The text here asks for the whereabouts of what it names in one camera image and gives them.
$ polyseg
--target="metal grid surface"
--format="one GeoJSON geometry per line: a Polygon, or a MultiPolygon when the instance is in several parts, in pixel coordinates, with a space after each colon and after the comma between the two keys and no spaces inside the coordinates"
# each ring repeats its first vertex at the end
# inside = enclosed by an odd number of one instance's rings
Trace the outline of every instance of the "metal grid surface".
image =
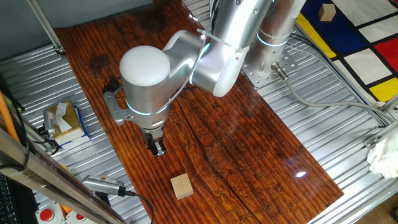
{"type": "MultiPolygon", "coordinates": [[[[23,116],[37,128],[43,120],[43,110],[60,101],[71,100],[81,109],[91,141],[69,151],[60,151],[53,158],[68,167],[82,180],[87,175],[107,175],[124,182],[134,190],[119,158],[86,99],[68,60],[61,58],[52,45],[0,63],[0,72],[14,96],[25,107],[23,116]]],[[[39,208],[52,203],[35,194],[39,208]]],[[[149,223],[149,217],[137,197],[109,196],[111,206],[123,218],[135,223],[149,223]]]]}
{"type": "MultiPolygon", "coordinates": [[[[194,19],[206,28],[209,0],[183,2],[194,19]]],[[[289,43],[307,48],[293,40],[289,43]]],[[[294,50],[290,50],[290,54],[298,70],[289,77],[300,96],[319,103],[357,101],[349,91],[350,84],[341,81],[344,77],[332,74],[313,56],[294,50]]],[[[0,72],[26,107],[24,116],[37,127],[43,122],[43,109],[54,103],[69,99],[81,109],[91,141],[54,155],[55,160],[80,179],[88,174],[107,174],[134,189],[67,60],[60,58],[52,46],[0,63],[0,72]]],[[[383,179],[368,170],[368,150],[363,142],[380,129],[367,111],[350,106],[310,108],[301,105],[276,76],[269,77],[268,84],[258,92],[345,193],[311,223],[354,222],[398,190],[397,181],[383,179]]],[[[40,208],[51,203],[43,195],[35,197],[40,208]]],[[[110,201],[124,218],[149,223],[138,198],[110,197],[110,201]]]]}

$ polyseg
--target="white cloth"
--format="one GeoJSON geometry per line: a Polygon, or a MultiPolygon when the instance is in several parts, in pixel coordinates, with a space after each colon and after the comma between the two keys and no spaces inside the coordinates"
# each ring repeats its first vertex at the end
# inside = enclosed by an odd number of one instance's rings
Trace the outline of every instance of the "white cloth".
{"type": "Polygon", "coordinates": [[[398,177],[398,129],[369,151],[368,163],[371,172],[380,173],[384,178],[398,177]]]}

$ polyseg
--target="blue rectangle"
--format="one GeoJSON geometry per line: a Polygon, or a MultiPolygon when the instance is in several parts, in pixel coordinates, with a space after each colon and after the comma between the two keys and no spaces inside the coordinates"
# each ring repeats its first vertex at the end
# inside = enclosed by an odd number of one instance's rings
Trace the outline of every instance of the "blue rectangle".
{"type": "Polygon", "coordinates": [[[353,30],[355,27],[349,25],[349,21],[346,21],[339,12],[336,12],[331,22],[320,21],[318,13],[324,3],[329,4],[330,1],[307,1],[302,9],[302,14],[324,38],[324,41],[333,48],[332,50],[339,54],[349,54],[366,47],[367,43],[353,30]]]}

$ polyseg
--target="yellow rectangle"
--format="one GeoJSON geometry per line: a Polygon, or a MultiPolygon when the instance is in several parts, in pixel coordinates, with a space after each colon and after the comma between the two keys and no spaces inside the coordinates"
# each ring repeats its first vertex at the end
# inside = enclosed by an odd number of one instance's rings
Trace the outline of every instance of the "yellow rectangle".
{"type": "Polygon", "coordinates": [[[311,37],[311,39],[318,45],[319,48],[330,58],[336,57],[336,54],[329,48],[326,42],[319,36],[310,22],[304,18],[300,13],[297,18],[299,26],[311,37]]]}
{"type": "Polygon", "coordinates": [[[370,88],[370,91],[379,101],[387,102],[396,94],[398,94],[398,79],[393,78],[385,81],[384,83],[370,88]]]}

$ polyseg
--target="wood grain surface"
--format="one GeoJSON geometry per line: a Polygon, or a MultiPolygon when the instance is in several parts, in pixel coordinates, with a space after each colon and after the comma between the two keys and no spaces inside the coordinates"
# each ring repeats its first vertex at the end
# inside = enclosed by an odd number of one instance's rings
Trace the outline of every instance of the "wood grain surface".
{"type": "Polygon", "coordinates": [[[138,45],[162,49],[178,30],[195,32],[201,26],[189,14],[170,2],[56,29],[137,193],[152,202],[155,223],[309,222],[343,193],[243,75],[222,98],[185,87],[164,127],[168,153],[158,158],[134,123],[112,120],[101,91],[119,76],[123,54],[138,45]],[[170,179],[184,173],[194,193],[177,200],[170,179]]]}

